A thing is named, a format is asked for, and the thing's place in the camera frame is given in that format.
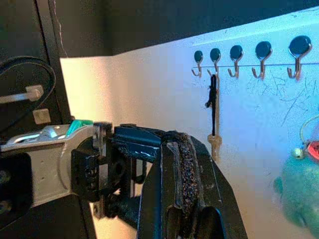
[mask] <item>black cord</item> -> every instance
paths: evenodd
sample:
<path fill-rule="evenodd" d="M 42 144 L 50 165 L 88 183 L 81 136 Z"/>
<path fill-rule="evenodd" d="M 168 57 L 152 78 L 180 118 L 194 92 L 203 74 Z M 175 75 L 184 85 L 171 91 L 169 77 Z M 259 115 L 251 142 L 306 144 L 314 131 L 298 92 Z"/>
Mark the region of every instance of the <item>black cord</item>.
<path fill-rule="evenodd" d="M 212 116 L 212 135 L 215 136 L 215 115 L 216 115 L 216 98 L 217 98 L 217 79 L 216 75 L 213 75 L 210 78 L 210 91 L 209 91 L 209 99 L 208 102 L 205 104 L 207 108 L 210 106 L 212 107 L 211 116 Z"/>
<path fill-rule="evenodd" d="M 30 107 L 24 114 L 22 114 L 22 116 L 10 122 L 7 125 L 7 127 L 4 129 L 1 129 L 0 132 L 7 130 L 9 127 L 15 125 L 18 121 L 24 118 L 28 113 L 37 109 L 41 104 L 43 104 L 46 101 L 46 99 L 51 95 L 51 93 L 53 92 L 55 88 L 56 79 L 55 79 L 55 73 L 52 67 L 49 66 L 45 61 L 33 56 L 18 56 L 18 57 L 9 58 L 8 60 L 0 64 L 0 76 L 4 74 L 6 71 L 8 71 L 9 69 L 22 64 L 33 64 L 33 65 L 38 65 L 44 68 L 47 71 L 47 73 L 50 75 L 50 80 L 53 82 L 53 85 L 50 91 L 46 95 L 43 95 L 41 97 L 43 98 L 43 100 L 41 100 L 36 106 Z"/>

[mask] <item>magnetic hook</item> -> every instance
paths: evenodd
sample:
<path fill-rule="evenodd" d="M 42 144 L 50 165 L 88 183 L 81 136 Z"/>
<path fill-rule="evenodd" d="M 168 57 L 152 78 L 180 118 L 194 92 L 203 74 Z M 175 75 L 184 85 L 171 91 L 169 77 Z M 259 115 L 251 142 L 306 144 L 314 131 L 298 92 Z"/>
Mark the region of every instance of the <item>magnetic hook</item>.
<path fill-rule="evenodd" d="M 268 41 L 259 42 L 256 46 L 256 56 L 260 60 L 260 74 L 257 76 L 256 69 L 253 67 L 251 70 L 253 71 L 253 75 L 255 78 L 265 78 L 265 61 L 270 57 L 271 53 L 273 52 L 271 48 L 271 44 Z"/>
<path fill-rule="evenodd" d="M 230 58 L 233 62 L 235 62 L 235 74 L 233 75 L 231 69 L 228 69 L 228 73 L 230 77 L 239 77 L 239 66 L 238 62 L 243 57 L 244 52 L 243 48 L 240 45 L 235 45 L 230 49 Z"/>
<path fill-rule="evenodd" d="M 215 67 L 215 74 L 212 74 L 210 72 L 210 70 L 207 70 L 207 72 L 209 73 L 209 75 L 212 77 L 213 75 L 216 76 L 216 78 L 218 79 L 218 73 L 219 73 L 219 69 L 218 69 L 218 66 L 217 66 L 217 63 L 218 61 L 220 60 L 220 51 L 218 48 L 214 48 L 210 51 L 210 58 L 212 60 L 212 62 L 214 63 L 214 67 Z"/>
<path fill-rule="evenodd" d="M 289 45 L 289 52 L 295 58 L 295 73 L 292 74 L 292 70 L 287 67 L 287 73 L 289 78 L 296 78 L 299 80 L 301 75 L 301 58 L 306 56 L 312 49 L 311 40 L 307 36 L 297 36 Z"/>
<path fill-rule="evenodd" d="M 200 63 L 203 61 L 203 53 L 201 51 L 196 51 L 194 54 L 194 59 L 197 63 L 197 67 L 198 67 L 198 74 L 195 73 L 195 71 L 192 69 L 192 73 L 194 74 L 194 76 L 199 76 L 201 77 L 201 66 Z"/>

